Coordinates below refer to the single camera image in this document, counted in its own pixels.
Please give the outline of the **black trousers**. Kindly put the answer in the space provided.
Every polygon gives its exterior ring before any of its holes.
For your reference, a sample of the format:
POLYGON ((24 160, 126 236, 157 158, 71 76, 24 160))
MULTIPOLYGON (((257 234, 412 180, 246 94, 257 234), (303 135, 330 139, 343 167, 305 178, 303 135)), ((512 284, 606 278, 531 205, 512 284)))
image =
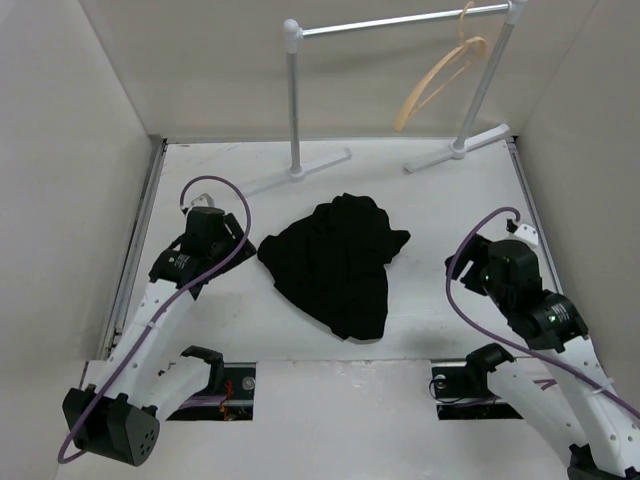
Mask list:
POLYGON ((371 197, 344 193, 267 236, 257 256, 295 307, 342 340, 369 342, 385 331, 386 266, 410 238, 371 197))

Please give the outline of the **beige wooden clothes hanger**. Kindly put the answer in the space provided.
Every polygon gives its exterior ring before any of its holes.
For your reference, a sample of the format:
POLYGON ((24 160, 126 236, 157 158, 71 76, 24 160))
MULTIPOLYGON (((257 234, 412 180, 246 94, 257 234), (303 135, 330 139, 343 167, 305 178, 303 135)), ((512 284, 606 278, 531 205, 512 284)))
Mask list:
POLYGON ((465 33, 464 21, 474 6, 474 1, 468 2, 458 17, 457 45, 431 67, 407 96, 393 121, 392 127, 395 132, 403 131, 411 117, 462 75, 476 60, 487 55, 487 41, 481 36, 467 36, 465 33))

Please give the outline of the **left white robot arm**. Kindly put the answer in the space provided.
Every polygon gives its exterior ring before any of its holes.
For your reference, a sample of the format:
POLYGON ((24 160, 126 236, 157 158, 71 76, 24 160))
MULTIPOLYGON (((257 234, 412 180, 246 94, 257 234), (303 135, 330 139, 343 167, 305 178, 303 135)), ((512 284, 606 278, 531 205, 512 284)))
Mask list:
POLYGON ((131 466, 153 451, 160 425, 195 395, 214 398, 224 387, 221 353, 187 346, 162 363, 173 334, 203 287, 256 253, 235 216, 210 206, 186 212, 185 231, 156 259, 137 311, 100 374, 85 388, 72 388, 62 410, 69 427, 58 454, 69 447, 131 466))

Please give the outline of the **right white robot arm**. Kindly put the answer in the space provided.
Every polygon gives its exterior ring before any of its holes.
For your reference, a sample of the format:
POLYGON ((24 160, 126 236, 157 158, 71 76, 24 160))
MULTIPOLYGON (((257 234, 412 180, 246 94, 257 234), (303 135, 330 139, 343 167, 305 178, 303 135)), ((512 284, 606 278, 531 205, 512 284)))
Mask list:
POLYGON ((518 345, 491 343, 466 357, 464 384, 510 405, 554 450, 571 479, 636 479, 639 413, 615 393, 575 305, 543 286, 532 242, 469 235, 446 280, 489 298, 518 345))

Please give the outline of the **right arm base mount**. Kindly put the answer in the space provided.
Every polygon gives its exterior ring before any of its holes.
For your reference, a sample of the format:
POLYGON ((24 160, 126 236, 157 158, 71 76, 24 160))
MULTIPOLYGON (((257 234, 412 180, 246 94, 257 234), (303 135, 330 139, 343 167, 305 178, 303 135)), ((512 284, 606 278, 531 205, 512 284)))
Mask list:
POLYGON ((429 392, 436 402, 440 421, 521 420, 522 417, 486 387, 477 387, 467 377, 463 362, 431 365, 429 392))

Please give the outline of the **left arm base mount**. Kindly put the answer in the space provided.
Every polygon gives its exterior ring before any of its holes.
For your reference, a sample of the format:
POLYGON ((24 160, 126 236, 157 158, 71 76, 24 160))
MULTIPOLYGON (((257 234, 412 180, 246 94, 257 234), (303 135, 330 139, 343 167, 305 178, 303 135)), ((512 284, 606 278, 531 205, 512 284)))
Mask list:
POLYGON ((220 387, 194 394, 169 421, 252 421, 256 392, 256 363, 227 363, 220 387))

